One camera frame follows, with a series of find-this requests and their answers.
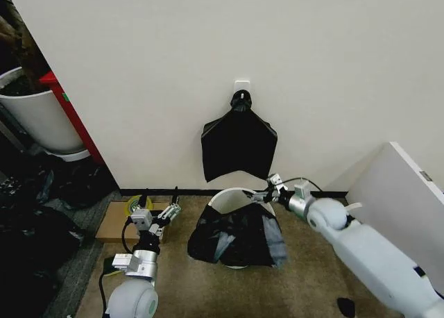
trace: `baseboard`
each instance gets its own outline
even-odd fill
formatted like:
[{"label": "baseboard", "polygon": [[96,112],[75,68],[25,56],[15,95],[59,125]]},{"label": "baseboard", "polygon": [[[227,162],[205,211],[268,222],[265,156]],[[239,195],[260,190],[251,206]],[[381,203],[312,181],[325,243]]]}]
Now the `baseboard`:
[{"label": "baseboard", "polygon": [[[148,195],[173,195],[175,193],[174,189],[171,188],[148,188]],[[142,194],[145,191],[144,188],[124,188],[120,189],[120,194],[122,196],[133,196]],[[221,190],[194,190],[194,189],[178,189],[178,195],[196,195],[196,196],[214,196],[218,194]],[[332,199],[344,199],[347,192],[342,191],[311,191],[311,194],[315,198],[332,198]]]}]

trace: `cardboard box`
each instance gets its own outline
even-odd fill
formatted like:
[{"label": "cardboard box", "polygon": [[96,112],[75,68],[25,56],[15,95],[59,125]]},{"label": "cardboard box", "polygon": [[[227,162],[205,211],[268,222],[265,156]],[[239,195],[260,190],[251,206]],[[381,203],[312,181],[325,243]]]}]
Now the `cardboard box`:
[{"label": "cardboard box", "polygon": [[[153,210],[164,210],[166,207],[168,207],[168,205],[168,202],[153,202]],[[105,217],[103,218],[100,228],[97,231],[96,239],[104,243],[121,242],[122,228],[128,217],[126,214],[126,208],[126,202],[111,201],[108,209],[106,210]],[[165,231],[162,239],[160,240],[162,243],[165,242],[165,238],[167,237],[166,233],[168,232],[168,226],[166,226],[164,229]],[[125,241],[128,244],[136,244],[139,241],[137,229],[134,224],[130,224],[126,228]]]}]

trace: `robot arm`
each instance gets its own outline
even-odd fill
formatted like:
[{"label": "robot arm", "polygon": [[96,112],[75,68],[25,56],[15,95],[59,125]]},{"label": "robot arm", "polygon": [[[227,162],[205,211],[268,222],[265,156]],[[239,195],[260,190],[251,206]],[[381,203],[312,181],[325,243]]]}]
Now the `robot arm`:
[{"label": "robot arm", "polygon": [[157,217],[153,217],[145,206],[146,196],[139,200],[139,208],[130,216],[140,239],[133,254],[118,253],[112,265],[131,277],[112,292],[105,316],[110,318],[151,318],[158,303],[155,291],[157,256],[160,254],[160,236],[163,228],[181,211],[178,197]]},{"label": "robot arm", "polygon": [[444,317],[444,301],[425,272],[367,224],[353,219],[342,203],[315,200],[309,182],[300,180],[289,193],[279,175],[253,201],[277,201],[319,232],[352,273],[387,307],[410,318]]}]

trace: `carpet floor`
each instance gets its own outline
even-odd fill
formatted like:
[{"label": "carpet floor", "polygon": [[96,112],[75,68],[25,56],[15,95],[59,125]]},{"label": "carpet floor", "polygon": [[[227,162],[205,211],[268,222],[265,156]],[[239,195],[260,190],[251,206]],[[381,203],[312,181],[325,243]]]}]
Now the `carpet floor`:
[{"label": "carpet floor", "polygon": [[[338,297],[354,300],[359,318],[401,317],[386,309],[348,271],[321,235],[279,205],[273,207],[288,254],[281,269],[233,270],[191,259],[187,255],[187,241],[209,200],[205,196],[181,197],[182,213],[170,225],[157,259],[156,318],[342,317],[336,306]],[[121,244],[103,246],[76,318],[101,317],[98,279],[103,259],[122,252]],[[73,268],[77,277],[86,277],[83,266]],[[122,273],[104,278],[107,298],[124,279]],[[69,305],[74,307],[74,302],[71,300]]]}]

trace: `trash bag hanging on hook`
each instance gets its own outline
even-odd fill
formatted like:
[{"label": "trash bag hanging on hook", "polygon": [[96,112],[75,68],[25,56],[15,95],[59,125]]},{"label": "trash bag hanging on hook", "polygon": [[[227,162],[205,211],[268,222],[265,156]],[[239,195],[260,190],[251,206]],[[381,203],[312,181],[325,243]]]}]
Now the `trash bag hanging on hook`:
[{"label": "trash bag hanging on hook", "polygon": [[248,91],[237,91],[231,110],[204,125],[200,140],[207,181],[239,170],[267,178],[278,135],[251,110],[251,103]]}]

